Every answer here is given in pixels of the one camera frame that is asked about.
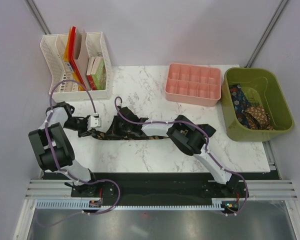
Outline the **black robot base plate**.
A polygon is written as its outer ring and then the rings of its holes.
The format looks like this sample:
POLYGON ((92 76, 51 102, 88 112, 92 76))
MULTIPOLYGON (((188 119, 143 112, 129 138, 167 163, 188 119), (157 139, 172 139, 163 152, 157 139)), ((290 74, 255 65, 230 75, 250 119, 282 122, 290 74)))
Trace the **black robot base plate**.
POLYGON ((61 173, 45 173, 44 180, 63 180, 73 198, 101 198, 104 205, 198 206, 213 199, 241 199, 246 196, 241 178, 231 187, 216 183, 209 173, 94 173, 95 179, 110 180, 94 185, 74 186, 61 173))

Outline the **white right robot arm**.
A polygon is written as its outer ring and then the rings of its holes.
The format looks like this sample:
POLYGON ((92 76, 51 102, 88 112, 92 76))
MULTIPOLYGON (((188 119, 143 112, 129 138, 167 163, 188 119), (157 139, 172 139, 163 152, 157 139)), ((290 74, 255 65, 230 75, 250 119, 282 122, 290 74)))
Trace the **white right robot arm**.
POLYGON ((172 120, 137 117, 128 107, 118 107, 106 135, 110 140, 170 139, 185 155, 193 156, 211 173, 225 197, 237 191, 240 177, 226 168, 208 149, 210 137, 216 132, 209 124, 195 125, 184 115, 172 120))

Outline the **black gold floral tie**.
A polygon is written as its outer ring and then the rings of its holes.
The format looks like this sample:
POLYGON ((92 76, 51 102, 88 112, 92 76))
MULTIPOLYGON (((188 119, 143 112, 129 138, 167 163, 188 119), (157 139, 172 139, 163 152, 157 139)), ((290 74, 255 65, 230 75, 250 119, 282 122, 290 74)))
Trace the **black gold floral tie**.
POLYGON ((128 140, 141 141, 141 140, 162 140, 168 138, 166 136, 158 136, 158 135, 146 136, 144 133, 141 133, 141 135, 137 135, 136 133, 131 131, 124 132, 119 130, 115 132, 114 126, 111 126, 107 132, 95 130, 91 136, 97 140, 102 140, 102 141, 128 141, 128 140))

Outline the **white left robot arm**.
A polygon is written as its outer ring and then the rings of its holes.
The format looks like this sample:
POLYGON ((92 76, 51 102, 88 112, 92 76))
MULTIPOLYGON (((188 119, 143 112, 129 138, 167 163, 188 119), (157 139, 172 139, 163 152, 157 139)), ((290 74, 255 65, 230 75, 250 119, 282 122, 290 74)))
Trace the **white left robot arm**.
POLYGON ((59 102, 46 110, 44 123, 28 134, 35 158, 43 171, 57 172, 72 180, 73 186, 82 186, 89 197, 96 196, 100 185, 90 169, 82 166, 64 129, 76 131, 79 137, 92 134, 93 116, 73 116, 75 107, 59 102))

